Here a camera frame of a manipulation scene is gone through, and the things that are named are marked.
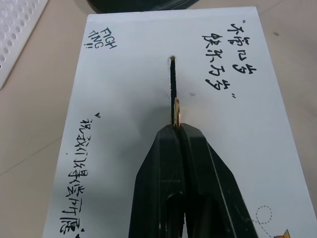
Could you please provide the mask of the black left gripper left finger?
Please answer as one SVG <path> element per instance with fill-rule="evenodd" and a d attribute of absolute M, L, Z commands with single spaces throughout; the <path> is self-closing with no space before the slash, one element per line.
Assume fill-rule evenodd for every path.
<path fill-rule="evenodd" d="M 185 178 L 172 125 L 160 129 L 135 179 L 128 238 L 181 238 Z"/>

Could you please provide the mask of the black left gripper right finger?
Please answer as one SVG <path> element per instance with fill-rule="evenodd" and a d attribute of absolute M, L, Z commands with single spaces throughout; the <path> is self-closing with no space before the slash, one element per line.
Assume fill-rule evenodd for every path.
<path fill-rule="evenodd" d="M 233 173 L 203 133 L 183 123 L 179 136 L 188 238 L 259 238 Z"/>

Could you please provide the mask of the gold coin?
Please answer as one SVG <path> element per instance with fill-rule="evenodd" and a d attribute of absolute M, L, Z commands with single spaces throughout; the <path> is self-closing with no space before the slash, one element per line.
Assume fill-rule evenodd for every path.
<path fill-rule="evenodd" d="M 176 128 L 179 128 L 181 125 L 180 122 L 180 102 L 177 97 L 174 99 L 174 119 L 173 124 Z"/>

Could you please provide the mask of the white box with handwriting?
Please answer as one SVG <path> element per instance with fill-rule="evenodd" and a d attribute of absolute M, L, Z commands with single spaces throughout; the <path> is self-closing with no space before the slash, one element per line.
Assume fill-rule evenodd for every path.
<path fill-rule="evenodd" d="M 128 238 L 134 180 L 181 121 L 233 172 L 259 238 L 317 238 L 317 220 L 255 7 L 91 14 L 43 238 Z"/>

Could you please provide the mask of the black round object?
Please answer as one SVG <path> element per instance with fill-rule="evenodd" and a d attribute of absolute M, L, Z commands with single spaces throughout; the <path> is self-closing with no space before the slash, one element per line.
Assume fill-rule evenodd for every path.
<path fill-rule="evenodd" d="M 199 0 L 87 0 L 97 13 L 187 9 Z"/>

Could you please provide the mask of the white perforated tray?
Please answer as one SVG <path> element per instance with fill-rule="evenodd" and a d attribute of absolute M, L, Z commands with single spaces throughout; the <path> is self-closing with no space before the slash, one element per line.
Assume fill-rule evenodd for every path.
<path fill-rule="evenodd" d="M 49 0 L 0 0 L 0 89 Z"/>

